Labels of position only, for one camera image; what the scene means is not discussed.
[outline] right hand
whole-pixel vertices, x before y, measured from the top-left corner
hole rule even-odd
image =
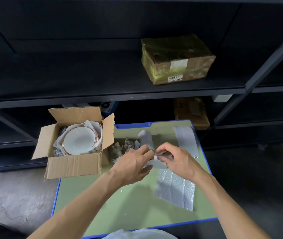
[[[166,142],[156,149],[157,154],[163,151],[170,152],[175,157],[175,161],[171,161],[163,156],[158,156],[157,159],[166,163],[167,167],[176,175],[195,184],[200,181],[202,176],[208,175],[186,149]]]

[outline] white bowl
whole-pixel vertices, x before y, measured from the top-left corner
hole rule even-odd
[[[88,127],[74,128],[66,134],[63,147],[72,155],[88,153],[95,144],[95,133]]]

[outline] white label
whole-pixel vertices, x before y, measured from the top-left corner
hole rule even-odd
[[[168,83],[178,80],[182,80],[182,75],[168,77]]]
[[[188,59],[186,59],[186,60],[174,60],[174,61],[171,61],[169,71],[173,71],[174,69],[179,70],[181,68],[186,69],[187,65],[188,65]]]

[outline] table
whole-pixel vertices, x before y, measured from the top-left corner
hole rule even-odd
[[[164,142],[178,145],[174,126],[192,126],[189,120],[115,125],[116,139],[137,139],[141,130],[152,133],[154,146]],[[198,138],[199,164],[211,173]],[[195,188],[194,210],[179,208],[154,196],[158,169],[152,169],[142,181],[127,185],[115,192],[100,209],[84,234],[85,239],[102,237],[119,229],[162,228],[207,220],[216,220],[216,214],[204,195]],[[63,178],[59,180],[52,216],[91,185],[100,175]]]

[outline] yellow plastic wrapped box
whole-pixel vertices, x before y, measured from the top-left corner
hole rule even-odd
[[[142,63],[154,85],[203,78],[216,58],[194,34],[141,44]]]

